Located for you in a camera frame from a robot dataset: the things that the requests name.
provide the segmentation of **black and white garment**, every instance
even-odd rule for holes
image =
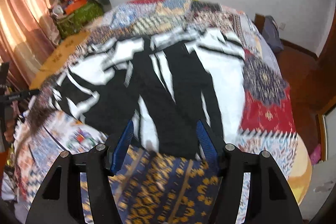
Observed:
[[[133,144],[189,159],[196,123],[234,143],[245,103],[244,50],[232,32],[192,25],[92,46],[58,78],[50,104],[119,138],[132,119]]]

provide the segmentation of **wooden door frame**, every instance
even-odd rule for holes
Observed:
[[[327,160],[328,146],[327,146],[327,132],[325,124],[325,116],[336,107],[336,96],[334,96],[321,110],[317,112],[316,118],[320,130],[321,139],[321,159]]]

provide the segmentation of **red patterned fabric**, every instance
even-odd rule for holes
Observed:
[[[256,129],[264,132],[282,131],[296,132],[292,116],[292,106],[289,97],[290,88],[285,89],[286,99],[281,100],[280,106],[273,104],[264,106],[261,101],[254,100],[251,93],[245,91],[245,108],[241,121],[241,128]]]
[[[133,3],[133,4],[148,4],[148,3],[157,3],[157,2],[162,2],[164,0],[131,0],[128,3]]]
[[[243,130],[296,132],[290,87],[276,72],[249,51],[244,67],[245,108]]]

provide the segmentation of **pile of clothes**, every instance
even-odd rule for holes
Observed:
[[[65,39],[109,10],[110,0],[56,0],[50,14]]]

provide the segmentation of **wooden furniture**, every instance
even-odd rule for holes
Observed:
[[[336,106],[336,96],[333,97],[321,110],[317,113],[317,119],[320,129],[321,140],[321,159],[323,161],[328,159],[328,146],[327,146],[327,128],[325,116],[329,114]]]
[[[254,18],[254,24],[256,25],[258,31],[261,33],[264,27],[265,22],[265,16],[256,14]],[[297,132],[300,135],[300,127],[297,127]],[[298,147],[296,151],[296,157],[293,163],[292,171],[288,178],[288,184],[291,187],[294,196],[296,198],[296,201],[298,204],[300,204],[305,197],[305,194],[307,193],[310,179],[311,179],[311,173],[312,173],[312,166],[309,158],[309,154],[307,152],[307,148],[305,146],[304,140],[302,140],[299,136],[298,138]]]
[[[300,94],[300,89],[295,90],[295,94],[298,98],[305,102],[310,109],[316,111],[317,125],[320,129],[318,122],[319,115],[325,113],[333,103],[333,98],[336,96],[336,11],[334,14],[334,20],[329,32],[328,39],[320,54],[316,68],[311,70],[305,77],[301,84],[303,90]],[[326,143],[323,142],[324,133],[322,131],[321,147],[322,151],[325,151]],[[334,223],[336,221],[336,187],[334,186],[329,197],[310,221],[311,224],[324,224]]]
[[[264,17],[256,15],[255,24],[259,30],[263,28]],[[323,128],[319,123],[319,116],[325,113],[330,101],[336,96],[336,16],[320,56],[314,57],[307,50],[291,47],[293,53],[279,53],[277,56],[283,77],[290,83],[293,117],[297,131],[301,134],[308,152],[311,153],[318,143],[322,145],[325,154]]]

